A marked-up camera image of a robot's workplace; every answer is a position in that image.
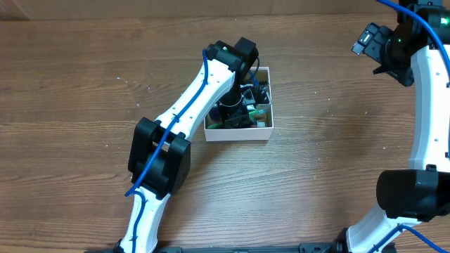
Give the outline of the green white toothbrush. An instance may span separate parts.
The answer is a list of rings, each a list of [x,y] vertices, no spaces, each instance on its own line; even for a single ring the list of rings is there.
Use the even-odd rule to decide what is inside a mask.
[[[207,123],[206,129],[246,129],[251,128],[253,122],[267,121],[267,110],[251,110],[246,113],[237,112],[224,122]]]

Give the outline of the teal toothpaste tube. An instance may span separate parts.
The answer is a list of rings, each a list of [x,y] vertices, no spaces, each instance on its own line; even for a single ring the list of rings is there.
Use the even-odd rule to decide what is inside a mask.
[[[266,123],[265,122],[253,122],[250,127],[251,128],[265,128]]]

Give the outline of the dark soap pump bottle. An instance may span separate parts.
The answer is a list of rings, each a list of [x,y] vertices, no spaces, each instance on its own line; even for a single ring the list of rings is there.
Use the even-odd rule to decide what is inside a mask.
[[[209,112],[209,116],[210,116],[211,120],[219,121],[221,119],[221,114],[220,114],[219,108],[213,107]]]

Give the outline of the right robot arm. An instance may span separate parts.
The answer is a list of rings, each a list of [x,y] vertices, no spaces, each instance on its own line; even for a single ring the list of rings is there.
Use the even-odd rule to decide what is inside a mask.
[[[352,51],[379,63],[403,86],[415,86],[415,130],[407,169],[383,171],[377,203],[343,229],[327,252],[395,252],[404,231],[437,252],[442,248],[415,230],[449,214],[449,9],[441,1],[384,1],[397,13],[395,30],[370,23]]]

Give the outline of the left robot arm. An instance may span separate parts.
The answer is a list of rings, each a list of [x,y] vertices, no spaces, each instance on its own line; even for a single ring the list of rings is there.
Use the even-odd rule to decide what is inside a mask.
[[[164,113],[135,127],[128,170],[134,205],[125,236],[114,252],[154,252],[168,199],[183,185],[191,167],[191,139],[217,105],[229,114],[242,102],[240,85],[258,60],[255,42],[244,37],[234,46],[222,41],[202,50],[202,66],[189,87]]]

